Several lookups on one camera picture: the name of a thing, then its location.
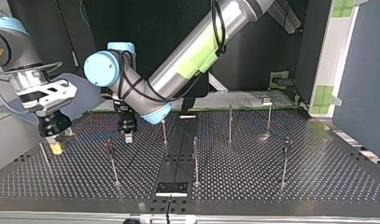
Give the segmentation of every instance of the blue joint cap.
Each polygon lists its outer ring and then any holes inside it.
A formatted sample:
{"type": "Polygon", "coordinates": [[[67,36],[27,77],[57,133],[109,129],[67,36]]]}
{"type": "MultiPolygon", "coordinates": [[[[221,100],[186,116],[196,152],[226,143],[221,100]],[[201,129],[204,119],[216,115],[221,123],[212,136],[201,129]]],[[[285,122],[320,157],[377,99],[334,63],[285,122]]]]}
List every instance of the blue joint cap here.
{"type": "Polygon", "coordinates": [[[99,51],[87,58],[84,72],[93,85],[110,87],[120,76],[120,64],[111,52],[99,51]]]}
{"type": "Polygon", "coordinates": [[[30,36],[24,29],[23,24],[21,24],[20,21],[12,17],[0,17],[0,28],[16,30],[30,36]]]}
{"type": "Polygon", "coordinates": [[[160,123],[169,114],[171,110],[172,110],[172,105],[166,104],[159,110],[152,112],[151,114],[141,116],[141,117],[151,124],[157,124],[157,123],[160,123]]]}
{"type": "Polygon", "coordinates": [[[132,54],[136,55],[136,50],[134,48],[134,43],[131,42],[109,42],[107,44],[108,49],[114,49],[118,51],[128,50],[132,54]]]}

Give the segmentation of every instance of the perforated metal table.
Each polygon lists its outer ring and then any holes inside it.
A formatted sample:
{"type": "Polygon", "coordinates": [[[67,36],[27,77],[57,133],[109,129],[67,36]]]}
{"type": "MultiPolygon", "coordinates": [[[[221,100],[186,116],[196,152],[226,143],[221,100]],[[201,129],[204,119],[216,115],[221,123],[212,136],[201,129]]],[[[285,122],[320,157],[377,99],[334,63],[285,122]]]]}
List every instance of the perforated metal table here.
{"type": "Polygon", "coordinates": [[[116,133],[118,117],[85,115],[73,127],[78,140],[61,156],[38,147],[0,171],[0,211],[69,214],[197,216],[380,217],[380,168],[321,123],[299,110],[199,112],[197,119],[139,120],[134,142],[116,133]],[[198,138],[200,185],[194,182],[193,137],[198,138]],[[282,183],[284,141],[292,141],[282,183]],[[121,185],[104,143],[117,150],[121,185]],[[156,197],[161,182],[188,183],[185,198],[156,197]]]}

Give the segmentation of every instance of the cable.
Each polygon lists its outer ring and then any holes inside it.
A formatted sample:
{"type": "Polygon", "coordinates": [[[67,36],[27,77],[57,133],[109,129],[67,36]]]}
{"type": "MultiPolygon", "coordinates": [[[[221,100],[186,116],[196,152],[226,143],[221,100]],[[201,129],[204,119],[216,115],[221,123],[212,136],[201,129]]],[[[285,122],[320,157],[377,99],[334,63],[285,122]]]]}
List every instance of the cable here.
{"type": "Polygon", "coordinates": [[[24,115],[24,114],[28,114],[29,113],[29,111],[19,111],[19,110],[14,109],[13,107],[11,107],[7,103],[7,101],[4,99],[3,95],[1,94],[1,92],[0,92],[0,101],[1,101],[1,103],[3,103],[4,106],[6,106],[11,112],[13,112],[15,114],[24,115]]]}
{"type": "Polygon", "coordinates": [[[219,7],[219,3],[217,2],[217,0],[211,0],[211,11],[212,11],[213,31],[214,31],[215,39],[218,46],[218,51],[216,52],[216,55],[219,56],[219,54],[221,53],[224,54],[227,48],[225,46],[225,41],[226,41],[225,22],[224,22],[224,19],[222,18],[221,8],[219,7]],[[221,31],[222,31],[221,40],[218,35],[216,12],[218,13],[219,22],[221,23],[221,31]]]}
{"type": "MultiPolygon", "coordinates": [[[[297,85],[295,84],[295,80],[293,79],[292,80],[292,85],[294,86],[294,89],[295,91],[297,92],[297,94],[300,96],[300,99],[303,99],[303,97],[301,96],[300,92],[298,91],[297,89],[297,85]]],[[[309,110],[309,104],[305,102],[305,99],[303,99],[303,104],[306,106],[306,108],[309,110]]]]}
{"type": "Polygon", "coordinates": [[[194,81],[193,83],[187,88],[187,90],[181,94],[180,96],[176,97],[176,98],[170,98],[170,99],[166,99],[166,100],[163,100],[163,99],[156,99],[154,97],[151,97],[149,95],[146,95],[144,94],[143,92],[141,92],[139,89],[136,88],[136,85],[134,85],[131,80],[129,80],[129,78],[126,76],[126,73],[124,71],[124,67],[125,67],[125,60],[124,60],[124,53],[125,52],[129,52],[129,51],[123,51],[121,54],[120,54],[120,67],[122,68],[121,69],[121,76],[123,77],[124,80],[126,80],[126,82],[128,83],[128,85],[131,87],[131,91],[135,91],[137,92],[139,95],[149,99],[150,101],[154,101],[154,102],[158,102],[158,103],[169,103],[169,102],[173,102],[173,101],[176,101],[176,100],[179,100],[181,99],[184,95],[186,95],[194,86],[195,84],[198,82],[199,78],[201,75],[199,75],[194,81]]]}
{"type": "Polygon", "coordinates": [[[27,72],[27,71],[36,70],[36,69],[42,70],[42,69],[46,69],[46,68],[49,68],[49,67],[53,67],[53,68],[51,68],[50,70],[47,71],[47,73],[51,73],[51,72],[55,71],[56,69],[58,69],[62,64],[63,64],[62,62],[49,63],[49,64],[45,64],[45,65],[38,66],[38,67],[31,67],[31,68],[14,70],[14,71],[0,72],[0,76],[9,75],[9,74],[12,74],[12,73],[22,73],[22,72],[27,72]]]}
{"type": "Polygon", "coordinates": [[[91,27],[87,20],[85,20],[84,14],[82,13],[82,0],[79,1],[79,14],[81,14],[82,20],[84,20],[85,24],[91,27]]]}

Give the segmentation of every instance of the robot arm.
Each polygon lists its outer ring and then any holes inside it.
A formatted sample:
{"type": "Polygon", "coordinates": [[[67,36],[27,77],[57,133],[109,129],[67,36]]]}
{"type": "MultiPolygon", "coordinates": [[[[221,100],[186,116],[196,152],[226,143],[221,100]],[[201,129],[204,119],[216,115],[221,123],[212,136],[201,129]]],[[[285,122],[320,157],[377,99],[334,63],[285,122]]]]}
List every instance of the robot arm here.
{"type": "Polygon", "coordinates": [[[218,59],[218,38],[227,43],[248,22],[259,19],[273,2],[218,1],[217,11],[214,8],[204,17],[149,80],[130,66],[131,46],[124,43],[112,43],[109,50],[91,55],[85,62],[85,74],[91,83],[110,88],[143,119],[157,124],[170,112],[169,102],[175,94],[218,59]],[[216,20],[217,13],[222,21],[216,20]]]}
{"type": "Polygon", "coordinates": [[[46,69],[38,57],[21,22],[11,17],[0,17],[0,67],[26,111],[39,119],[42,137],[51,137],[71,126],[70,118],[60,108],[71,103],[77,88],[67,80],[50,82],[46,69]]]}

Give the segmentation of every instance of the green tape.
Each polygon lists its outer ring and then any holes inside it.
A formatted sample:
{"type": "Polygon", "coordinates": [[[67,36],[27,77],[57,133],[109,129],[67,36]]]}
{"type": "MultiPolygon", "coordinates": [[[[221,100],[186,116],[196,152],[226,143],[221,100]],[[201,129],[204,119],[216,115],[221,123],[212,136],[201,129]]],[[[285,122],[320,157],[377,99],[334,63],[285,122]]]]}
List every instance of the green tape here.
{"type": "Polygon", "coordinates": [[[328,114],[330,105],[333,102],[333,86],[317,86],[314,101],[312,104],[312,114],[328,114]]]}
{"type": "Polygon", "coordinates": [[[335,0],[331,16],[333,18],[342,18],[352,16],[356,0],[335,0]]]}
{"type": "MultiPolygon", "coordinates": [[[[221,28],[218,28],[218,36],[222,37],[221,28]]],[[[187,50],[187,55],[183,57],[188,59],[178,67],[177,72],[186,79],[192,78],[199,71],[206,72],[218,59],[217,49],[215,33],[210,24],[187,50]]]]}

